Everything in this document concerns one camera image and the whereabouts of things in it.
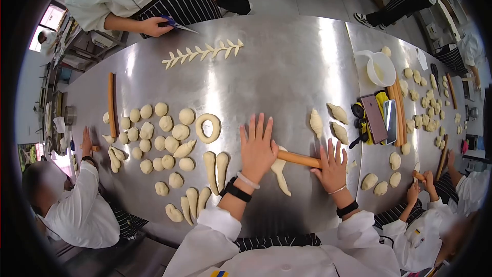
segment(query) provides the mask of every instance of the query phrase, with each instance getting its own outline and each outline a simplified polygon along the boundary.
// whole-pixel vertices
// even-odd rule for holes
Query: rolling pin
[[[321,159],[314,158],[314,157],[309,157],[305,155],[299,155],[287,151],[282,151],[279,150],[279,156],[277,157],[281,160],[291,162],[294,164],[299,164],[303,166],[308,166],[312,168],[319,168],[322,169],[323,165],[321,163]]]

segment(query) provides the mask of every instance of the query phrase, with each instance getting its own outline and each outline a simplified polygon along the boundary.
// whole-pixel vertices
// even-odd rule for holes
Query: sneaker
[[[374,26],[371,25],[366,18],[365,14],[360,14],[360,13],[354,13],[355,19],[360,22],[362,25],[366,25],[367,27],[374,29]]]

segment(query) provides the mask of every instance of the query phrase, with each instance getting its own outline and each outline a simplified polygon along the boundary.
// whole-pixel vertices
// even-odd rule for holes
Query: silver bangle
[[[346,188],[347,187],[347,184],[345,184],[344,186],[342,186],[341,188],[337,189],[336,191],[334,192],[331,192],[331,193],[328,193],[329,195],[332,195],[332,194],[335,194],[335,193],[338,193],[339,191],[341,191],[343,188]]]
[[[258,184],[255,184],[252,182],[249,178],[245,177],[241,172],[238,172],[238,178],[241,179],[244,183],[248,184],[250,187],[254,189],[260,189],[260,186]]]

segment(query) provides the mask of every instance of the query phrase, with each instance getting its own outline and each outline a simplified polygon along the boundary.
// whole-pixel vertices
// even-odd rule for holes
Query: black smartwatch
[[[234,186],[234,182],[236,181],[237,178],[238,178],[237,176],[233,177],[227,183],[225,188],[219,193],[219,196],[224,197],[224,195],[226,193],[229,193],[229,194],[233,195],[234,197],[237,197],[237,198],[243,200],[244,202],[248,203],[249,201],[251,201],[251,195],[243,192],[241,189]]]
[[[340,218],[342,218],[342,216],[347,215],[348,213],[350,213],[350,212],[352,212],[358,208],[359,208],[359,204],[357,203],[357,201],[354,200],[354,202],[352,202],[348,206],[346,206],[342,209],[336,209],[336,215],[338,215]]]

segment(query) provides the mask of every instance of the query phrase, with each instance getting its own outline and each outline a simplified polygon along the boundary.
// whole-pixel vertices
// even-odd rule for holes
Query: scissors
[[[172,26],[174,28],[178,28],[178,29],[182,29],[182,30],[187,30],[187,31],[191,31],[191,32],[194,32],[194,33],[199,34],[195,30],[191,30],[189,28],[184,27],[183,25],[180,25],[180,24],[176,23],[176,21],[173,20],[172,18],[170,18],[169,16],[166,16],[166,15],[159,15],[159,16],[162,17],[162,18],[167,19],[167,22],[160,22],[159,25],[158,25],[159,27],[165,27],[165,26],[168,26],[169,25],[169,26]]]

